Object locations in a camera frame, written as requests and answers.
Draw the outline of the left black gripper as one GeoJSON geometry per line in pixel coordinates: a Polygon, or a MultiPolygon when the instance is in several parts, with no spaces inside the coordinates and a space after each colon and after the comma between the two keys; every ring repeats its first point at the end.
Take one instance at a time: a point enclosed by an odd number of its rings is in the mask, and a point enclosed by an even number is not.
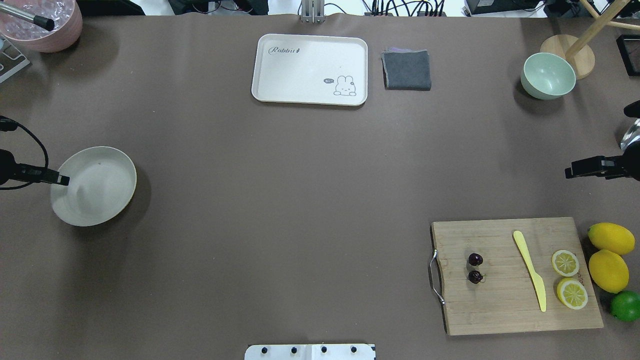
{"type": "Polygon", "coordinates": [[[25,183],[48,183],[53,185],[69,186],[70,177],[62,175],[59,171],[51,170],[47,167],[21,166],[16,162],[13,153],[8,150],[0,150],[0,185],[4,185],[9,180],[25,183]]]}

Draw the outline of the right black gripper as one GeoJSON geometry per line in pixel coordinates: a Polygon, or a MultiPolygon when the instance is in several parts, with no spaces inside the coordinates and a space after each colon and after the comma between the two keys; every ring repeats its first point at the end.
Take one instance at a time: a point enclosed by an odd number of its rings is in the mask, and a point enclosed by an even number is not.
{"type": "Polygon", "coordinates": [[[633,178],[640,181],[640,148],[627,147],[620,156],[606,157],[597,155],[573,161],[564,170],[565,178],[599,177],[606,180],[617,178],[633,178]]]}

